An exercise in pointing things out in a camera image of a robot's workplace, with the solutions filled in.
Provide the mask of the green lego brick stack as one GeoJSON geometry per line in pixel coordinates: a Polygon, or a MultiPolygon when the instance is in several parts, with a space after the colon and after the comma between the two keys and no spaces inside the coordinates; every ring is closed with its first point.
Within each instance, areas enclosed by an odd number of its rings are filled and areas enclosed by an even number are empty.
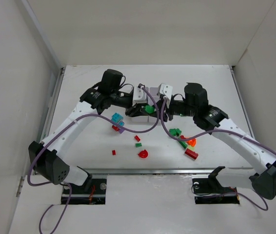
{"type": "Polygon", "coordinates": [[[152,114],[153,112],[155,112],[155,107],[154,106],[150,106],[150,105],[146,105],[144,107],[144,110],[145,110],[146,113],[152,114]]]}

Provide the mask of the green lego cluster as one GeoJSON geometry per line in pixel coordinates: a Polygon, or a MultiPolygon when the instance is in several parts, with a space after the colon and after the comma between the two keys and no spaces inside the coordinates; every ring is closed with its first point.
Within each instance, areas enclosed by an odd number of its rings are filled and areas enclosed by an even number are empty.
{"type": "Polygon", "coordinates": [[[169,133],[174,137],[179,137],[182,131],[179,128],[171,128],[169,129],[169,133]]]}

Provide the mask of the long green lego brick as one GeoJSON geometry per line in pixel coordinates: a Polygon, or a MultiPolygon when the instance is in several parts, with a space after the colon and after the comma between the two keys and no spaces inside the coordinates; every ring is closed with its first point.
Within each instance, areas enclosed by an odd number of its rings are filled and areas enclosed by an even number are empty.
{"type": "Polygon", "coordinates": [[[188,144],[185,141],[179,141],[179,144],[186,149],[188,147],[188,144]]]}

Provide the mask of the red round lego piece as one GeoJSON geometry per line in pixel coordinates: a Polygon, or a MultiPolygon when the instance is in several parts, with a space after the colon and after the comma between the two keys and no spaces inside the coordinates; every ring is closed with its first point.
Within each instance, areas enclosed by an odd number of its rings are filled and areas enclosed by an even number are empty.
{"type": "Polygon", "coordinates": [[[142,151],[140,151],[140,152],[138,153],[138,156],[139,156],[140,158],[147,158],[148,155],[149,155],[149,153],[148,153],[147,150],[142,150],[142,151]]]}

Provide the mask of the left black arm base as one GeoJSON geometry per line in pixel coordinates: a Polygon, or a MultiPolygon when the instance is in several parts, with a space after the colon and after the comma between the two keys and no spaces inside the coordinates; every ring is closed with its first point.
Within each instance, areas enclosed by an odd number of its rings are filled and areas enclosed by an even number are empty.
{"type": "Polygon", "coordinates": [[[81,167],[71,167],[69,176],[61,182],[63,186],[61,204],[104,205],[107,178],[92,176],[81,167]]]}

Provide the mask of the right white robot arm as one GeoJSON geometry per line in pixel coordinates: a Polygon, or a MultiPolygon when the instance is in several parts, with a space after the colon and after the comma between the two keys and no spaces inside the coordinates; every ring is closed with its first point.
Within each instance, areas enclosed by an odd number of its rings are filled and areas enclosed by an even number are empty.
{"type": "Polygon", "coordinates": [[[172,86],[161,84],[158,95],[163,101],[160,118],[173,116],[193,117],[197,127],[203,130],[197,137],[210,134],[230,146],[255,170],[249,177],[251,187],[260,196],[272,200],[276,196],[276,151],[259,143],[242,131],[221,109],[210,105],[207,91],[198,83],[184,87],[185,96],[175,100],[172,86]]]}

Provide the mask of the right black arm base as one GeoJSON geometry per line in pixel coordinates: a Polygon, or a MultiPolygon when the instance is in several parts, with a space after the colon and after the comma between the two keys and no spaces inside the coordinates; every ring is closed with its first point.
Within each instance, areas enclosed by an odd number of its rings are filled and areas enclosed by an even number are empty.
{"type": "Polygon", "coordinates": [[[195,177],[192,179],[191,191],[195,195],[195,204],[240,204],[236,194],[237,189],[223,187],[217,180],[218,174],[225,169],[219,166],[205,177],[195,177]]]}

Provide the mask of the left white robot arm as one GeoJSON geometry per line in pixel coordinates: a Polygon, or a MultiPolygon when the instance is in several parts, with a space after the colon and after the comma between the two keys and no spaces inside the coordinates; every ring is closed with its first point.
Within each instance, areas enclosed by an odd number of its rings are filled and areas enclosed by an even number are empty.
{"type": "Polygon", "coordinates": [[[106,119],[102,116],[104,110],[112,105],[129,109],[133,106],[134,92],[122,93],[120,91],[124,78],[123,73],[107,69],[100,82],[88,88],[79,98],[76,106],[65,121],[41,142],[33,141],[29,147],[30,168],[27,182],[31,186],[31,173],[37,172],[45,179],[47,184],[59,185],[74,184],[87,187],[92,176],[78,166],[70,166],[64,157],[72,143],[84,129],[96,118],[106,119]]]}

